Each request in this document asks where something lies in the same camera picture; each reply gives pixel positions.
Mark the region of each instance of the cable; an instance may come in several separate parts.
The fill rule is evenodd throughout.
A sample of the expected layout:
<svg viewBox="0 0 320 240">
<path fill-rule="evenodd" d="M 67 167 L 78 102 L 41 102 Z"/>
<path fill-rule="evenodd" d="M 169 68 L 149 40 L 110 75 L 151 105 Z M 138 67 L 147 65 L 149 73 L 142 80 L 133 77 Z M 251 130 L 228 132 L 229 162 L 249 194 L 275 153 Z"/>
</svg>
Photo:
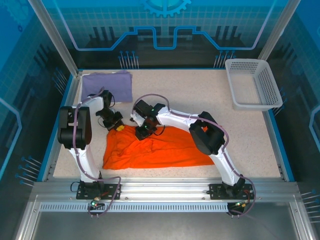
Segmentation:
<svg viewBox="0 0 320 240">
<path fill-rule="evenodd" d="M 252 209 L 253 206 L 255 205 L 256 195 L 257 195 L 256 187 L 255 187 L 254 182 L 253 182 L 251 179 L 249 179 L 249 178 L 246 177 L 246 176 L 240 175 L 240 174 L 235 170 L 235 168 L 234 168 L 233 165 L 231 164 L 231 162 L 230 162 L 227 154 L 225 153 L 225 149 L 226 149 L 226 147 L 227 147 L 227 145 L 228 145 L 228 143 L 229 143 L 229 135 L 228 135 L 227 131 L 226 131 L 222 126 L 218 125 L 217 123 L 215 123 L 215 122 L 213 122 L 213 121 L 210 121 L 210 120 L 208 120 L 208 119 L 205 119 L 205 118 L 203 118 L 203 117 L 191 116 L 191 115 L 184 115 L 184 114 L 176 113 L 176 112 L 174 112 L 174 111 L 172 111 L 172 110 L 169 110 L 169 111 L 170 111 L 170 113 L 172 113 L 173 115 L 176 115 L 176 116 L 178 116 L 178 117 L 187 118 L 187 119 L 196 119 L 196 120 L 201 120 L 201 121 L 203 121 L 203 122 L 207 122 L 207 123 L 209 123 L 209 124 L 212 124 L 212 125 L 216 126 L 217 128 L 219 128 L 219 129 L 224 133 L 224 135 L 225 135 L 225 137 L 226 137 L 226 141 L 225 141 L 225 144 L 223 145 L 223 147 L 222 147 L 221 150 L 222 150 L 222 154 L 223 154 L 226 162 L 228 163 L 229 167 L 231 168 L 231 171 L 234 172 L 235 175 L 237 175 L 237 176 L 238 176 L 239 178 L 241 178 L 241 179 L 244 179 L 244 180 L 247 180 L 248 182 L 250 182 L 251 185 L 252 185 L 252 188 L 253 188 L 254 197 L 253 197 L 252 204 L 251 204 L 251 206 L 248 208 L 248 210 L 247 210 L 246 212 L 242 213 L 241 215 L 239 215 L 239 217 L 246 215 L 249 211 L 251 211 L 251 209 Z"/>
<path fill-rule="evenodd" d="M 105 127 L 105 126 L 102 126 L 101 123 L 99 122 L 99 119 L 101 119 L 101 118 L 102 118 L 102 117 L 99 117 L 98 120 L 97 120 L 97 122 L 98 122 L 98 124 L 99 124 L 101 127 L 103 127 L 103 128 L 106 129 L 106 127 Z"/>
<path fill-rule="evenodd" d="M 209 124 L 214 125 L 215 127 L 217 127 L 218 129 L 220 129 L 220 130 L 224 133 L 224 135 L 225 135 L 225 137 L 226 137 L 226 141 L 225 141 L 225 144 L 223 145 L 223 147 L 222 147 L 221 150 L 222 150 L 223 156 L 225 157 L 226 162 L 228 163 L 228 165 L 229 165 L 229 167 L 231 168 L 232 172 L 234 172 L 234 174 L 235 174 L 236 176 L 238 176 L 239 178 L 242 178 L 242 179 L 250 182 L 250 184 L 252 185 L 252 188 L 253 188 L 253 192 L 254 192 L 254 197 L 253 197 L 253 201 L 252 201 L 251 206 L 248 208 L 248 210 L 247 210 L 246 212 L 244 212 L 244 213 L 242 213 L 241 215 L 239 215 L 239 217 L 245 216 L 249 211 L 251 211 L 251 209 L 253 208 L 254 204 L 256 203 L 256 195 L 257 195 L 256 187 L 255 187 L 254 182 L 253 182 L 251 179 L 249 179 L 249 178 L 246 177 L 246 176 L 243 176 L 243 175 L 239 174 L 239 173 L 235 170 L 235 168 L 232 166 L 232 164 L 231 164 L 231 162 L 230 162 L 227 154 L 225 153 L 225 149 L 226 149 L 227 145 L 229 144 L 229 135 L 228 135 L 227 131 L 226 131 L 222 126 L 220 126 L 220 125 L 218 125 L 217 123 L 215 123 L 215 122 L 213 122 L 213 121 L 210 121 L 210 120 L 208 120 L 208 119 L 205 119 L 205 118 L 202 118 L 202 117 L 198 117 L 198 116 L 184 115 L 184 114 L 181 114 L 181 113 L 177 113 L 177 112 L 172 111 L 172 110 L 170 109 L 169 100 L 168 100 L 165 96 L 162 96 L 162 95 L 156 94 L 156 93 L 149 93 L 149 94 L 146 94 L 146 95 L 143 95 L 143 96 L 139 97 L 139 98 L 134 102 L 134 104 L 133 104 L 132 112 L 131 112 L 132 114 L 134 113 L 134 107 L 135 107 L 135 105 L 138 103 L 138 101 L 141 100 L 141 99 L 144 98 L 144 97 L 147 97 L 147 96 L 157 96 L 157 97 L 160 97 L 160 98 L 163 98 L 164 100 L 166 100 L 168 111 L 169 111 L 171 114 L 173 114 L 173 115 L 176 115 L 176 116 L 182 117 L 182 118 L 186 118 L 186 119 L 195 119 L 195 120 L 200 120 L 200 121 L 203 121 L 203 122 L 207 122 L 207 123 L 209 123 Z"/>
<path fill-rule="evenodd" d="M 115 96 L 112 95 L 112 98 L 113 98 L 113 105 L 112 106 L 109 106 L 109 108 L 112 108 L 116 105 L 116 100 L 115 100 Z"/>
<path fill-rule="evenodd" d="M 250 203 L 250 192 L 248 190 L 244 190 L 244 193 L 248 196 L 248 203 Z"/>
<path fill-rule="evenodd" d="M 237 211 L 237 210 L 231 210 L 231 212 L 234 212 L 236 214 L 239 214 L 238 216 L 241 216 L 241 212 Z M 251 216 L 249 214 L 246 215 L 247 218 L 254 220 L 255 222 L 258 222 L 259 224 L 261 224 L 270 234 L 272 234 L 276 239 L 281 240 L 280 237 L 278 237 L 269 227 L 267 227 L 267 225 L 265 225 L 264 222 L 262 222 L 259 218 Z"/>
<path fill-rule="evenodd" d="M 121 182 L 121 177 L 120 176 L 114 176 L 114 177 L 110 177 L 110 178 L 106 178 L 106 179 L 99 179 L 99 178 L 95 178 L 95 177 L 92 177 L 90 176 L 89 174 L 87 174 L 87 172 L 84 170 L 84 168 L 82 167 L 81 165 L 81 162 L 80 162 L 80 159 L 79 159 L 79 152 L 78 152 L 78 149 L 77 149 L 77 145 L 76 145 L 76 133 L 77 133 L 77 119 L 78 119 L 78 111 L 79 111 L 79 108 L 81 107 L 82 104 L 88 102 L 89 100 L 91 99 L 94 99 L 94 98 L 97 98 L 99 97 L 99 95 L 104 91 L 104 87 L 101 88 L 101 90 L 99 91 L 99 93 L 97 93 L 96 95 L 94 96 L 89 96 L 87 97 L 86 99 L 84 99 L 83 101 L 81 101 L 75 108 L 75 111 L 74 111 L 74 125 L 73 125 L 73 134 L 72 134 L 72 146 L 73 146 L 73 149 L 75 151 L 75 158 L 76 158 L 76 162 L 81 170 L 81 172 L 83 172 L 83 174 L 91 179 L 91 180 L 94 180 L 94 181 L 97 181 L 97 182 L 104 182 L 104 181 L 111 181 L 111 180 L 114 180 L 114 179 L 119 179 L 119 182 L 115 188 L 115 191 L 114 191 L 114 194 L 112 196 L 112 199 L 108 205 L 108 207 L 105 208 L 105 210 L 99 214 L 96 214 L 96 216 L 102 216 L 104 214 L 107 213 L 107 211 L 111 208 L 111 205 L 112 203 L 114 202 L 115 200 L 115 197 L 119 191 L 119 187 L 120 187 L 120 182 Z M 91 215 L 91 217 L 93 216 L 93 214 L 91 214 L 90 212 L 90 207 L 88 207 L 88 213 Z"/>
<path fill-rule="evenodd" d="M 70 191 L 73 192 L 73 193 L 77 192 L 77 190 L 76 190 L 76 191 L 72 191 L 72 186 L 73 186 L 75 183 L 80 184 L 79 181 L 74 181 L 73 183 L 71 183 L 71 185 L 70 185 Z"/>
<path fill-rule="evenodd" d="M 159 134 L 156 134 L 155 131 L 153 131 L 153 134 L 156 135 L 156 136 L 160 136 L 161 134 L 164 133 L 165 129 L 166 129 L 166 125 L 163 125 L 163 129 L 162 129 L 162 131 L 161 131 Z"/>
<path fill-rule="evenodd" d="M 109 192 L 108 191 L 105 191 L 104 193 L 101 194 L 101 197 L 107 195 Z"/>
</svg>

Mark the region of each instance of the black servo bracket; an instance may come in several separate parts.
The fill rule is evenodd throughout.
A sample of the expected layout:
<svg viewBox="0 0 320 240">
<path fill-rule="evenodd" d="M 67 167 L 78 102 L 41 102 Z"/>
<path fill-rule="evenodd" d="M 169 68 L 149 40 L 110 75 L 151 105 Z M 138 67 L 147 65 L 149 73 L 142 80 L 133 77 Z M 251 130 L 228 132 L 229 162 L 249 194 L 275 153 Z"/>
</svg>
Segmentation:
<svg viewBox="0 0 320 240">
<path fill-rule="evenodd" d="M 210 195 L 210 200 L 247 200 L 248 195 L 245 193 L 246 190 L 249 193 L 249 198 L 253 200 L 255 194 L 250 183 L 244 184 L 235 197 L 231 197 L 227 194 L 226 188 L 222 183 L 209 184 L 209 191 L 206 191 L 206 193 Z"/>
<path fill-rule="evenodd" d="M 83 182 L 81 181 L 77 192 L 76 199 L 78 200 L 92 200 L 100 197 L 101 200 L 111 200 L 118 184 L 108 184 L 103 182 Z M 115 195 L 114 200 L 119 200 L 121 195 L 121 185 Z"/>
</svg>

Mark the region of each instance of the orange t-shirt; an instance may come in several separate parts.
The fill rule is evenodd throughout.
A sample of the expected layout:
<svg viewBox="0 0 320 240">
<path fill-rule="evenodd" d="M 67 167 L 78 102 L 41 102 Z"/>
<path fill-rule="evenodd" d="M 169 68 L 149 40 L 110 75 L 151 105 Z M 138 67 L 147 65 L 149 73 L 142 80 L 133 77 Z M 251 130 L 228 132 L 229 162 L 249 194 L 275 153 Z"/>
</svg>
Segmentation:
<svg viewBox="0 0 320 240">
<path fill-rule="evenodd" d="M 163 127 L 158 127 L 159 134 Z M 212 165 L 208 155 L 200 152 L 189 132 L 176 127 L 166 127 L 163 134 L 139 141 L 134 126 L 122 131 L 111 130 L 103 157 L 104 169 L 151 169 Z"/>
</svg>

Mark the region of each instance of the ventilation slot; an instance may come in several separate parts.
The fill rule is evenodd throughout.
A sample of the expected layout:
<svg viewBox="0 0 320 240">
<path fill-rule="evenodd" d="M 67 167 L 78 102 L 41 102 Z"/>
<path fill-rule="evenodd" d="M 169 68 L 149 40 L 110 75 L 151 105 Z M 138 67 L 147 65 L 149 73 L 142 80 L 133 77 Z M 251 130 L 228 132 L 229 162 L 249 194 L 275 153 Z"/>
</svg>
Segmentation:
<svg viewBox="0 0 320 240">
<path fill-rule="evenodd" d="M 42 202 L 41 212 L 87 212 L 90 203 L 87 202 Z M 106 207 L 100 206 L 92 213 L 103 212 Z M 227 212 L 227 203 L 221 202 L 114 202 L 109 209 L 112 213 L 183 213 L 183 212 Z"/>
</svg>

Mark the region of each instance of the yellow connector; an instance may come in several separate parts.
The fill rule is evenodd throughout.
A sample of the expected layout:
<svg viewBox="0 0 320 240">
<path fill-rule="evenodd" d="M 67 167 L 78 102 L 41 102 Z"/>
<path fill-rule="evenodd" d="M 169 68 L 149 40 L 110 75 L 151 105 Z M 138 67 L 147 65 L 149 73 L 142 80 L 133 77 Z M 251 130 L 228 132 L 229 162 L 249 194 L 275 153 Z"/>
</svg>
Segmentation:
<svg viewBox="0 0 320 240">
<path fill-rule="evenodd" d="M 123 129 L 125 129 L 125 125 L 120 125 L 120 126 L 118 126 L 118 127 L 116 128 L 116 131 L 117 131 L 117 132 L 120 132 L 120 131 L 122 131 Z"/>
</svg>

